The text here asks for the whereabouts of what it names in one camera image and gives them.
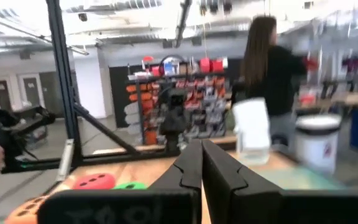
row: door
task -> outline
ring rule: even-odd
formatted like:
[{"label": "door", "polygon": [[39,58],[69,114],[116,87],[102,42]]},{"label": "door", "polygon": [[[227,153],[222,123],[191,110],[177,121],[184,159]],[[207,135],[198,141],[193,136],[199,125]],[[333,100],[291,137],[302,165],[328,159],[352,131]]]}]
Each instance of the door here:
[{"label": "door", "polygon": [[56,72],[40,73],[41,89],[44,95],[45,108],[56,117],[63,117],[63,100]]},{"label": "door", "polygon": [[12,111],[11,97],[7,80],[0,80],[0,109]]},{"label": "door", "polygon": [[22,101],[30,102],[32,106],[45,107],[39,74],[19,75],[19,83]]}]

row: black metal pole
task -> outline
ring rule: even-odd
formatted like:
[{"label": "black metal pole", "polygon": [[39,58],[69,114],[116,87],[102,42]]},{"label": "black metal pole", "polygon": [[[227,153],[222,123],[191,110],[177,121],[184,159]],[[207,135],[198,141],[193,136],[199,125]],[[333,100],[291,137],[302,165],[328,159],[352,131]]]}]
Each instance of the black metal pole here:
[{"label": "black metal pole", "polygon": [[60,0],[46,0],[48,5],[49,26],[52,34],[53,53],[57,74],[59,77],[60,91],[63,99],[63,112],[67,138],[74,139],[73,162],[74,167],[81,163],[83,156],[81,150],[81,138],[78,130],[78,119],[74,111],[74,93],[72,90],[72,80],[70,73],[70,62],[66,48],[66,37],[63,27],[62,10]]},{"label": "black metal pole", "polygon": [[190,6],[191,6],[192,0],[185,0],[184,3],[181,4],[181,16],[180,16],[180,23],[177,27],[177,37],[175,39],[175,48],[179,48],[181,41],[183,39],[183,32],[186,29],[186,21],[189,14]]},{"label": "black metal pole", "polygon": [[142,136],[142,144],[146,144],[146,136],[144,129],[144,115],[143,115],[143,105],[142,105],[142,93],[140,92],[140,84],[139,81],[136,80],[136,94],[137,94],[137,107],[139,110],[139,125],[140,125],[140,134]]}]

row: ceiling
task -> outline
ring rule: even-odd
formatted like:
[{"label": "ceiling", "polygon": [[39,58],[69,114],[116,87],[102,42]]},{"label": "ceiling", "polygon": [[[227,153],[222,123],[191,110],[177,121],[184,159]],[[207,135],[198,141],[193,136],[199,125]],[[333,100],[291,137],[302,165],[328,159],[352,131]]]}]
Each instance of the ceiling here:
[{"label": "ceiling", "polygon": [[[247,35],[251,19],[271,14],[282,35],[358,36],[355,0],[60,0],[67,45],[136,44]],[[206,6],[204,16],[200,6]],[[214,6],[218,11],[213,13]],[[51,48],[45,0],[0,0],[0,54]]]}]

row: red ball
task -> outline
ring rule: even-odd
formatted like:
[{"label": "red ball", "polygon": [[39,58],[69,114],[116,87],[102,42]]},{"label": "red ball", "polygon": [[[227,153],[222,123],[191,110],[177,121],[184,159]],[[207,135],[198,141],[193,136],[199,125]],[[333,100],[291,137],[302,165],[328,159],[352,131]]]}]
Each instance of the red ball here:
[{"label": "red ball", "polygon": [[92,174],[78,179],[73,190],[108,190],[116,186],[116,179],[111,174]]}]

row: camera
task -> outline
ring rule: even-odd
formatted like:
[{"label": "camera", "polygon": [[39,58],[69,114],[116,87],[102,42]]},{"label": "camera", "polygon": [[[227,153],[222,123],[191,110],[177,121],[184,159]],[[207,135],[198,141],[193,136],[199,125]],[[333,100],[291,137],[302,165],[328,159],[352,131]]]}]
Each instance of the camera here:
[{"label": "camera", "polygon": [[79,13],[78,18],[80,18],[80,20],[83,22],[88,21],[88,16],[86,15],[86,13]]}]

